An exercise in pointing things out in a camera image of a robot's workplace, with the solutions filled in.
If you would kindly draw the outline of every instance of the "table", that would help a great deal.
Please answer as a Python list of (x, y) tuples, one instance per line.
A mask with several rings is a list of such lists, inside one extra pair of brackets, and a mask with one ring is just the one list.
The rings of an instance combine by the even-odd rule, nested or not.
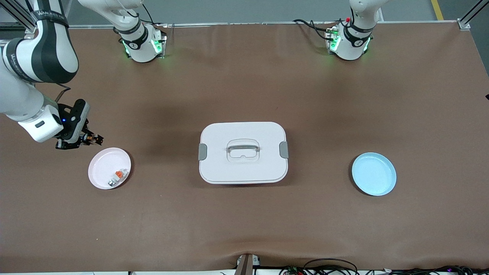
[[(58, 151), (0, 116), (2, 272), (228, 269), (245, 252), (262, 265), (489, 265), (489, 79), (456, 23), (380, 24), (352, 62), (298, 25), (170, 29), (165, 59), (148, 64), (127, 59), (111, 30), (70, 34), (80, 69), (60, 103), (85, 99), (105, 142)], [(200, 132), (230, 121), (284, 127), (285, 179), (200, 178)], [(87, 168), (109, 147), (133, 171), (99, 190)], [(383, 197), (349, 173), (370, 151), (397, 170)]]

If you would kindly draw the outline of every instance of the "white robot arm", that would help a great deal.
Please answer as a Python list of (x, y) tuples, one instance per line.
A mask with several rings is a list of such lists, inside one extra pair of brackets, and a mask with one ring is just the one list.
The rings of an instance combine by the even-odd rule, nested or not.
[(132, 9), (143, 0), (78, 0), (79, 3), (109, 20), (122, 37), (127, 54), (137, 62), (149, 62), (163, 54), (166, 34), (151, 24), (142, 23)]
[(39, 30), (34, 39), (13, 39), (2, 49), (0, 113), (17, 121), (35, 141), (58, 138), (57, 149), (102, 143), (88, 130), (89, 105), (57, 104), (32, 83), (66, 83), (78, 71), (68, 24), (60, 0), (36, 0), (32, 16)]
[(342, 59), (359, 58), (371, 39), (372, 30), (380, 19), (379, 9), (390, 0), (350, 0), (352, 17), (340, 22), (327, 34), (328, 49)]

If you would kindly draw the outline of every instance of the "wire bundle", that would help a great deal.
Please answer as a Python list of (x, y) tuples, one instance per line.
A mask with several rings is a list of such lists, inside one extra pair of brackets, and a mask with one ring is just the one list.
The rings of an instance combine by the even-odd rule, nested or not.
[[(308, 265), (310, 265), (311, 263), (322, 262), (322, 261), (344, 262), (349, 264), (353, 268), (344, 267), (335, 264), (326, 264), (326, 265), (320, 265), (316, 267), (308, 267)], [(335, 259), (335, 258), (314, 259), (305, 263), (303, 267), (286, 266), (282, 268), (282, 270), (279, 272), (279, 275), (282, 275), (284, 271), (286, 271), (286, 275), (329, 275), (333, 272), (340, 272), (342, 273), (342, 275), (359, 275), (358, 268), (356, 267), (355, 264), (346, 260)]]
[(472, 269), (466, 266), (442, 266), (435, 269), (409, 269), (409, 270), (393, 270), (389, 275), (440, 275), (438, 272), (453, 272), (457, 275), (489, 275), (489, 269)]
[(310, 23), (307, 23), (306, 21), (304, 21), (304, 20), (302, 20), (302, 19), (296, 19), (296, 20), (294, 20), (293, 22), (296, 22), (296, 23), (297, 23), (297, 22), (304, 23), (304, 24), (305, 24), (306, 26), (308, 26), (309, 28), (313, 28), (313, 29), (316, 31), (317, 35), (319, 35), (319, 37), (321, 37), (322, 39), (324, 39), (324, 40), (328, 40), (328, 41), (333, 41), (333, 39), (331, 39), (331, 38), (327, 38), (327, 37), (322, 36), (322, 35), (319, 33), (319, 31), (326, 31), (326, 29), (316, 27), (316, 25), (314, 24), (314, 21), (312, 21), (312, 20), (311, 20), (311, 22), (310, 22)]

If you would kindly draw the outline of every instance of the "gray side clip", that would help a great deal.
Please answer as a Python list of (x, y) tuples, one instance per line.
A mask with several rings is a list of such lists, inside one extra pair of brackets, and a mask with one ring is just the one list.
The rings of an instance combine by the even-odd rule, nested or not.
[(207, 145), (204, 143), (199, 143), (199, 160), (204, 160), (207, 158)]
[(287, 141), (282, 141), (278, 145), (278, 149), (279, 149), (279, 152), (280, 152), (280, 156), (281, 157), (283, 157), (284, 159), (288, 159), (289, 158), (289, 147), (287, 145)]

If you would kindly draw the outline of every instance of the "box handle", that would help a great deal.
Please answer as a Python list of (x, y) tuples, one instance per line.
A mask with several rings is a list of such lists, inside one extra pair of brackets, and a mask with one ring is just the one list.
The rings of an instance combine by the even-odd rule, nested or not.
[(259, 151), (260, 148), (256, 145), (232, 145), (227, 148), (227, 150), (230, 152), (231, 150), (240, 150), (240, 149), (252, 149), (255, 151)]

